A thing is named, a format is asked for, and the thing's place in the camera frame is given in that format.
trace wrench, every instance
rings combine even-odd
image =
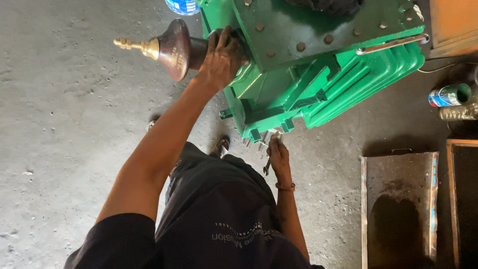
[[[277,138],[277,144],[282,145],[282,143],[283,143],[282,134],[279,134],[279,132],[275,132],[275,137]],[[264,168],[262,169],[262,171],[264,172],[264,174],[266,174],[266,176],[269,175],[269,167],[270,166],[271,166],[271,156],[269,156],[269,159],[267,160],[266,166],[264,166]]]

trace tin can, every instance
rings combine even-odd
[[[180,15],[194,15],[200,11],[194,0],[166,0],[168,7]]]
[[[433,90],[428,95],[432,106],[456,106],[466,103],[471,98],[471,88],[467,84],[453,84],[439,90]]]

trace green paint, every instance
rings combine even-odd
[[[244,33],[251,61],[224,89],[229,109],[243,138],[253,142],[260,133],[282,127],[293,130],[292,118],[303,117],[308,128],[322,125],[355,104],[415,71],[424,63],[417,43],[358,56],[354,50],[420,34],[418,16],[405,19],[408,0],[368,0],[354,16],[331,17],[294,7],[284,0],[197,0],[204,37],[232,25]],[[381,21],[388,27],[381,29]],[[264,24],[257,31],[256,24]],[[353,30],[361,28],[361,35]],[[327,34],[334,40],[326,45]],[[298,42],[306,49],[298,52]],[[267,49],[276,55],[269,57]]]

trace right hand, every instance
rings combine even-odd
[[[235,77],[239,68],[243,65],[243,52],[237,38],[230,38],[231,26],[226,26],[219,37],[216,46],[216,35],[209,37],[207,54],[199,69],[198,78],[212,85],[212,94],[225,88]]]
[[[274,169],[277,181],[284,187],[292,186],[291,166],[289,165],[289,150],[284,145],[277,143],[275,134],[271,136],[267,154],[271,159],[271,166]]]

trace black t-shirt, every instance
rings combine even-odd
[[[174,172],[155,235],[135,213],[97,223],[65,268],[310,268],[281,234],[276,204],[250,166],[185,161]]]

